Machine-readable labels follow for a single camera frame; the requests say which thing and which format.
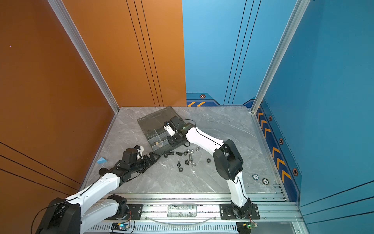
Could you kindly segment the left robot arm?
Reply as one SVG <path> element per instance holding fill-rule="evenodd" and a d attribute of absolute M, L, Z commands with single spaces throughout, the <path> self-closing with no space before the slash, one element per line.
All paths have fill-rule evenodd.
<path fill-rule="evenodd" d="M 134 173 L 141 175 L 157 163 L 160 155 L 143 153 L 136 145 L 123 152 L 122 159 L 111 169 L 101 168 L 99 179 L 87 188 L 65 199 L 56 198 L 43 208 L 37 234 L 83 234 L 101 221 L 113 217 L 131 219 L 126 198 L 109 193 L 126 182 Z"/>

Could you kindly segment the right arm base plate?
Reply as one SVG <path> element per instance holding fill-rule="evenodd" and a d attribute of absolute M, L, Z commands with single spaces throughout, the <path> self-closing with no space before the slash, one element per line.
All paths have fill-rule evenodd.
<path fill-rule="evenodd" d="M 257 204 L 251 203 L 244 207 L 238 208 L 233 204 L 220 204 L 220 218 L 229 219 L 252 219 L 259 220 L 260 213 Z"/>

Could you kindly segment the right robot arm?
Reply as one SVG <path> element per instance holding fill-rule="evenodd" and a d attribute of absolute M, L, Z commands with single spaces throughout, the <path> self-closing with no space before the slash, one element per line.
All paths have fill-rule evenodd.
<path fill-rule="evenodd" d="M 252 204 L 247 196 L 243 182 L 243 158 L 235 143 L 214 138 L 200 130 L 193 123 L 185 123 L 177 116 L 164 123 L 170 144 L 196 144 L 213 156 L 216 171 L 227 181 L 231 194 L 231 206 L 236 218 L 244 219 L 249 215 Z"/>

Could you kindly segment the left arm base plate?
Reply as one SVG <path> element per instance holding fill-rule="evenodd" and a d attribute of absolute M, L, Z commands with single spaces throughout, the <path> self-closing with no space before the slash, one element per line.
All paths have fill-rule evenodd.
<path fill-rule="evenodd" d="M 140 220 L 143 211 L 143 204 L 120 205 L 114 218 L 117 220 Z"/>

